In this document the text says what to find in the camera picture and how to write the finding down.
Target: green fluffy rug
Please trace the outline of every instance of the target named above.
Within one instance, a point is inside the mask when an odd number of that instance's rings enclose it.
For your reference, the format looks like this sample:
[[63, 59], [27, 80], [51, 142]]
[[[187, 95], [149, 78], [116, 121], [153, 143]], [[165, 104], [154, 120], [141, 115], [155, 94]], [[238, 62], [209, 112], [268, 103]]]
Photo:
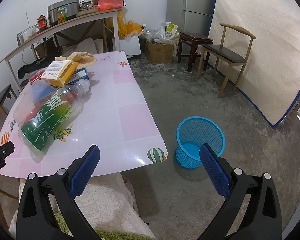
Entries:
[[[63, 219], [63, 216], [59, 213], [55, 214], [57, 222], [60, 226], [62, 232], [68, 234], [69, 228]], [[129, 232], [119, 232], [119, 231], [106, 231], [102, 229], [95, 229], [95, 232], [104, 240], [154, 240], [154, 238], [146, 236], [146, 235], [138, 235], [135, 233]]]

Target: green bottle label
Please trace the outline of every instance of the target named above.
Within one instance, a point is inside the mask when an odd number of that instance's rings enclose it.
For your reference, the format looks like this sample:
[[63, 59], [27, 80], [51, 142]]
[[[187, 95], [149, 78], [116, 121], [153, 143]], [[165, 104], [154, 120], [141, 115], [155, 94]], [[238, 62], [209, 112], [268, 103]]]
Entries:
[[60, 89], [40, 108], [36, 116], [21, 127], [25, 137], [38, 150], [42, 150], [51, 131], [64, 121], [71, 109], [72, 102], [65, 101], [62, 97], [68, 98], [64, 90]]

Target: rice cooker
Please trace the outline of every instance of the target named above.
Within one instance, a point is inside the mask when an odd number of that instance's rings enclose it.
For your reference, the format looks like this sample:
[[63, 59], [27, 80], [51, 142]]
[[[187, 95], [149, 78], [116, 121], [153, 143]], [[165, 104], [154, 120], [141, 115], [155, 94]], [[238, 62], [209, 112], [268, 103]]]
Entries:
[[58, 24], [58, 11], [63, 8], [65, 9], [67, 20], [71, 20], [80, 12], [79, 0], [63, 0], [49, 5], [48, 19], [51, 27]]

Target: silver bolt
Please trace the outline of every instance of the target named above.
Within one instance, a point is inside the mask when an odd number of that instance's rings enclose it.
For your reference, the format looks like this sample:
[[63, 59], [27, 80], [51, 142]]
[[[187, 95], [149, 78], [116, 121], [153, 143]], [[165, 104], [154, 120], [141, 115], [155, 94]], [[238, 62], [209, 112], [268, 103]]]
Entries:
[[59, 169], [58, 171], [57, 171], [57, 174], [58, 175], [63, 175], [63, 174], [65, 174], [66, 173], [66, 170], [65, 169]]
[[34, 173], [30, 173], [29, 176], [28, 176], [29, 179], [34, 179], [34, 177], [35, 177]]
[[265, 173], [265, 178], [266, 179], [271, 179], [271, 175], [269, 173]]
[[239, 168], [235, 168], [234, 169], [234, 173], [237, 174], [237, 175], [241, 175], [242, 174], [242, 170], [239, 169]]

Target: basket bottom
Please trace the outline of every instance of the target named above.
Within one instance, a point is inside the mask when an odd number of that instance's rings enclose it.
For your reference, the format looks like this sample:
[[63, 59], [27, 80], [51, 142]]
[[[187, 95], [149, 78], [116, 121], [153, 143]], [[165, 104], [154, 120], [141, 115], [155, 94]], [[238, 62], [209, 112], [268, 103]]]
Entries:
[[182, 146], [187, 151], [187, 153], [189, 153], [189, 155], [191, 157], [200, 159], [200, 156], [199, 156], [200, 149], [196, 144], [194, 144], [193, 142], [186, 142], [186, 143], [183, 143]]

